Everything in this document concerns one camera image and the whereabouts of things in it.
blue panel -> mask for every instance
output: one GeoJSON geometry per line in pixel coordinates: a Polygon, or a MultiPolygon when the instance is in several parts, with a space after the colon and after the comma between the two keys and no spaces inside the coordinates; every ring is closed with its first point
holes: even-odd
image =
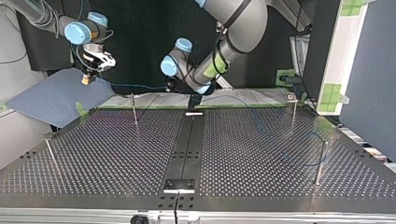
{"type": "Polygon", "coordinates": [[[24,115],[64,128],[79,117],[76,103],[84,110],[97,107],[114,95],[108,82],[97,78],[89,86],[81,83],[76,68],[64,69],[7,102],[24,115]]]}
{"type": "Polygon", "coordinates": [[[97,13],[97,12],[90,12],[90,14],[88,14],[88,20],[94,21],[94,22],[101,24],[105,27],[107,27],[107,25],[108,25],[108,18],[102,14],[97,13]]]}
{"type": "Polygon", "coordinates": [[[91,41],[90,28],[79,21],[67,24],[64,28],[64,35],[75,45],[88,44],[91,41]]]}
{"type": "Polygon", "coordinates": [[[175,59],[172,59],[170,56],[165,56],[161,62],[161,70],[166,76],[174,77],[178,71],[175,59]]]}
{"type": "Polygon", "coordinates": [[[192,43],[186,38],[179,38],[175,44],[175,47],[188,53],[191,53],[192,51],[192,43]]]}

gray wall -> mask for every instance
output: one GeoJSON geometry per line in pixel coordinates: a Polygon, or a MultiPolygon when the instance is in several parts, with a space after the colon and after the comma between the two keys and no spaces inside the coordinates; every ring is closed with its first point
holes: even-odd
{"type": "Polygon", "coordinates": [[[370,4],[361,32],[341,121],[396,161],[396,1],[370,4]]]}
{"type": "MultiPolygon", "coordinates": [[[[16,22],[15,15],[9,17],[16,22]]],[[[0,14],[0,63],[19,59],[26,51],[21,35],[0,14]]],[[[43,80],[41,72],[30,70],[27,57],[17,63],[0,64],[0,102],[43,80]]],[[[42,141],[50,126],[12,111],[0,109],[0,169],[42,141]]]]}

blue cable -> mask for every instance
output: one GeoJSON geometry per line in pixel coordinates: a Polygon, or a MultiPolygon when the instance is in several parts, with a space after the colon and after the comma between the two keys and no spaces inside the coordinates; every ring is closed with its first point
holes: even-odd
{"type": "MultiPolygon", "coordinates": [[[[245,107],[249,109],[250,113],[252,113],[252,115],[253,115],[253,120],[254,120],[254,122],[256,123],[256,125],[259,127],[260,131],[261,131],[261,132],[264,132],[265,128],[264,128],[263,125],[259,122],[260,119],[258,118],[258,115],[257,115],[257,113],[256,113],[256,110],[254,110],[253,107],[249,106],[247,103],[245,103],[244,101],[242,101],[242,100],[239,99],[239,98],[236,98],[236,97],[234,97],[234,96],[229,96],[229,95],[223,95],[223,96],[216,96],[216,97],[213,97],[213,98],[209,98],[209,99],[203,100],[202,102],[207,102],[207,101],[219,99],[219,98],[221,98],[221,97],[233,98],[233,99],[235,99],[235,100],[241,102],[242,104],[244,104],[245,107]]],[[[201,103],[200,101],[197,101],[197,100],[195,100],[195,99],[193,99],[193,98],[191,98],[191,99],[192,99],[193,101],[195,101],[195,102],[201,103]]],[[[324,144],[325,141],[323,140],[323,138],[322,138],[319,134],[317,134],[317,133],[315,133],[315,132],[313,132],[313,131],[309,132],[308,134],[313,134],[313,135],[315,135],[315,136],[316,136],[318,139],[320,139],[320,141],[324,144]]],[[[284,153],[284,156],[285,156],[286,159],[288,159],[288,160],[290,160],[290,161],[296,161],[293,157],[291,157],[290,155],[288,155],[287,152],[283,151],[283,153],[284,153]]],[[[318,163],[316,163],[316,164],[300,164],[300,165],[301,165],[301,166],[304,166],[304,167],[317,167],[317,166],[319,166],[320,164],[322,164],[323,162],[325,162],[325,161],[327,160],[327,156],[328,156],[328,154],[326,153],[326,156],[323,158],[323,160],[320,161],[320,162],[318,162],[318,163]]]]}
{"type": "Polygon", "coordinates": [[[143,89],[148,89],[148,90],[164,90],[164,89],[166,89],[165,87],[150,87],[150,86],[138,85],[138,84],[113,84],[113,83],[111,83],[111,85],[117,86],[117,87],[143,88],[143,89]]]}

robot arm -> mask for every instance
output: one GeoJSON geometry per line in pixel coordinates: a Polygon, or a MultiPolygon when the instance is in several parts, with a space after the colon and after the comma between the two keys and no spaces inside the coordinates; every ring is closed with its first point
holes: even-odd
{"type": "Polygon", "coordinates": [[[90,84],[92,77],[116,65],[116,61],[105,51],[108,19],[90,12],[86,21],[77,21],[58,13],[45,0],[4,0],[19,11],[33,26],[58,35],[64,35],[72,44],[83,46],[84,77],[82,83],[90,84]]]}
{"type": "Polygon", "coordinates": [[[262,40],[268,14],[265,0],[195,0],[223,24],[213,52],[199,67],[188,60],[192,43],[180,38],[175,48],[163,59],[161,69],[166,76],[183,80],[193,90],[204,94],[217,75],[227,72],[230,63],[253,51],[262,40]]]}

end effector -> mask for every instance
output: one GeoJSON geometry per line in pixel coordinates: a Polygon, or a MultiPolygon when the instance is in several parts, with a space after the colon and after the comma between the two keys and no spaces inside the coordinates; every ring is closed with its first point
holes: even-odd
{"type": "Polygon", "coordinates": [[[107,30],[108,19],[102,14],[90,12],[86,21],[73,21],[64,28],[65,37],[77,47],[83,45],[84,53],[80,58],[83,63],[84,85],[89,85],[98,74],[116,65],[116,60],[106,52],[105,40],[114,32],[107,30]]]}
{"type": "Polygon", "coordinates": [[[83,46],[84,78],[82,83],[88,85],[95,75],[116,65],[116,61],[105,51],[105,40],[109,39],[104,15],[91,12],[85,21],[77,21],[67,16],[60,16],[45,0],[3,0],[9,7],[19,11],[33,26],[38,29],[64,35],[72,44],[83,46]]]}

